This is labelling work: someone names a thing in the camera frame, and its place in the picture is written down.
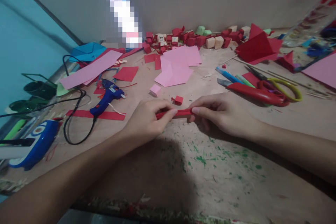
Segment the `plywood surface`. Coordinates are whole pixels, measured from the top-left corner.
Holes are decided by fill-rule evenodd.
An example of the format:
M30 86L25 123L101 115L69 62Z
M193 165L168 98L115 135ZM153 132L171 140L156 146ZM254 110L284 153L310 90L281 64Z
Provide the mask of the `plywood surface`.
M162 88L160 97L170 100L176 95L182 96L184 101L178 109L185 109L202 95L227 92L217 84L216 79L220 74L215 71L217 64L228 58L227 50L230 49L201 48L203 64L192 67L195 71L188 83ZM127 113L125 121L98 120L92 135L79 146L65 143L61 132L51 147L57 145L51 160L42 160L27 172L10 169L4 178L30 182L122 129L138 102L152 98L149 88L161 72L154 70L154 62L144 64L144 59L141 59L143 55L144 52L140 51L128 57L128 63L125 64L139 66L132 82L138 84L124 88L126 100L112 102L118 111ZM243 64L234 60L226 65L232 74L247 72ZM293 75L274 62L258 66L303 83L313 83L303 74ZM112 76L112 72L104 74L105 78L111 79ZM117 82L119 86L129 84ZM94 85L87 88L90 97L84 98L80 109L88 110L98 103L98 95L93 95L94 89ZM277 107L278 111L275 107L259 107L240 96L236 97L242 106L264 122L334 140L335 99L311 97L305 95L304 88L299 89L304 94L303 101L284 108ZM74 107L74 103L70 101L58 104L48 116L64 116ZM71 140L81 140L88 133L91 122L92 119L89 118L73 118ZM335 201L311 184L315 184L316 180L308 183L305 179L310 179L309 177L309 174L248 141L215 130L205 134L201 125L188 124L186 119L174 119L157 139L112 165L85 194L106 199L125 199L129 202L136 202L146 194L151 199L145 204L151 207L247 222L269 223L270 219L275 223L335 223Z

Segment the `yellow scissors handle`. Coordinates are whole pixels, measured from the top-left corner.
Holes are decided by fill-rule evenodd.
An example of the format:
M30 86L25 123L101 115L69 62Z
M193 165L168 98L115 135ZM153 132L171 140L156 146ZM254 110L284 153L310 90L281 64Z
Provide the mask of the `yellow scissors handle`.
M288 99L290 99L291 101L293 102L299 102L299 101L302 101L302 94L300 92L300 90L298 90L295 86L293 86L292 84L288 83L287 81L284 81L284 80L280 80L280 79L277 79L277 78L268 78L267 79L269 82L272 83L272 85L278 89L281 93L283 93ZM294 95L295 95L295 98L289 96L281 87L279 84L282 84L286 87L288 87L290 90L293 91Z

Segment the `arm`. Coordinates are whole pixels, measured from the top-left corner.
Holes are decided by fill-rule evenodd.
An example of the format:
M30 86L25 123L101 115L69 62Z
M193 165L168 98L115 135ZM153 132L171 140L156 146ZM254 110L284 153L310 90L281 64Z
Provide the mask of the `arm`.
M163 108L169 111L156 120ZM0 223L57 223L112 163L161 134L176 112L167 100L141 101L123 130L7 198L0 205Z
M233 94L202 96L190 105L207 130L212 121L220 130L260 144L320 178L336 184L336 142L278 128L253 118Z

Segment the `blue wall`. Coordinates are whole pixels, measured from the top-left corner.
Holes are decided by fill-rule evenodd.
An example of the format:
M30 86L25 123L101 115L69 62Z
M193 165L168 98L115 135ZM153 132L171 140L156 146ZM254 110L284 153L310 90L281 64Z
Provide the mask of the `blue wall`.
M0 0L0 114L30 96L21 73L50 77L77 44L33 0ZM0 127L9 119L0 118Z

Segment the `wooden stick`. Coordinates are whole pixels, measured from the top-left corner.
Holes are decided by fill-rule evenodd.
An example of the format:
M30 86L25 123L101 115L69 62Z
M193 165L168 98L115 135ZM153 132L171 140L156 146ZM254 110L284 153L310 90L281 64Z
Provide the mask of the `wooden stick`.
M237 57L237 55L233 56L232 58L229 58L229 59L225 60L224 62L222 62L222 63L220 63L218 65L223 65L225 62L228 62L229 60L232 60L234 57Z
M294 80L292 80L292 79L283 77L283 76L280 75L280 74L273 73L273 72L270 72L270 71L265 71L265 70L263 70L263 69L261 69L261 68L259 68L259 67L256 67L256 66L251 65L251 64L249 64L249 63L246 63L246 62L244 62L244 61L241 61L240 59L236 59L236 58L234 58L234 60L239 61L239 62L241 62L241 63L243 63L243 64L245 64L245 65L248 65L248 66L250 66L250 67L253 67L253 68L255 68L255 69L259 70L259 71L268 73L269 75L275 76L275 77L277 77L277 78L279 78L279 79L283 79L284 81L287 81L287 82L289 82L289 83L291 83L291 84L293 84L293 85L295 85L295 86L296 86L296 84L298 84L298 85L300 85L300 86L302 86L302 87L304 87L304 88L311 89L311 90L314 90L314 91L317 92L317 93L323 94L323 95L326 96L326 97L330 97L330 95L327 94L327 93L324 93L324 92L322 92L322 91L320 91L320 90L318 90L318 89L314 89L314 88L312 88L312 87L310 87L310 86L308 86L308 85L302 84L302 83L300 83L300 82L296 82L296 81L294 81Z
M233 58L233 59L236 60L236 61L239 61L239 62L241 62L241 63L243 63L243 64L245 64L245 65L248 65L248 66L250 66L250 67L252 67L252 68L255 68L255 69L257 69L257 70L259 70L259 71L261 71L261 72L265 72L265 73L267 73L267 74L269 74L269 75L272 75L272 76L274 76L274 77L277 77L278 79L281 79L281 80L283 80L283 81L287 81L287 82L289 82L290 84L292 84L292 85L294 85L294 86L297 86L293 81L289 81L289 80L287 80L287 79L285 79L285 78L282 78L281 75L278 75L278 74L275 74L275 73L267 72L267 71L264 70L264 69L261 69L261 68L259 68L259 67L257 67L257 66L254 66L254 65L251 65L251 64L249 64L249 63L246 63L245 61L241 61L240 59L236 59L236 58Z

